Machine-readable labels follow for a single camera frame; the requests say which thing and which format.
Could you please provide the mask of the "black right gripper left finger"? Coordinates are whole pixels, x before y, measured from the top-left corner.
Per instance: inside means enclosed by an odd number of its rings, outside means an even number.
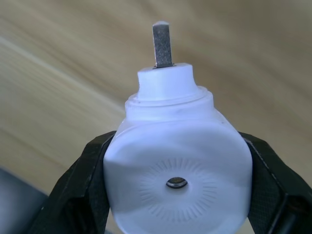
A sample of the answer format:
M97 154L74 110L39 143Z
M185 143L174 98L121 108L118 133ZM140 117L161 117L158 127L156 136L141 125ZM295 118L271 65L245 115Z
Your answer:
M90 141L61 176L28 230L30 234L103 234L110 205L103 175L104 154L115 132Z

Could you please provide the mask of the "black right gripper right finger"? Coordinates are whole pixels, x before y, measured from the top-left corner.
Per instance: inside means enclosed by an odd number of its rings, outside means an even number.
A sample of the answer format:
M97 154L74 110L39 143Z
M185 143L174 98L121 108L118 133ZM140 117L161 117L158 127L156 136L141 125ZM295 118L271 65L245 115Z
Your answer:
M248 219L256 234L310 234L312 189L264 140L241 133L252 154Z

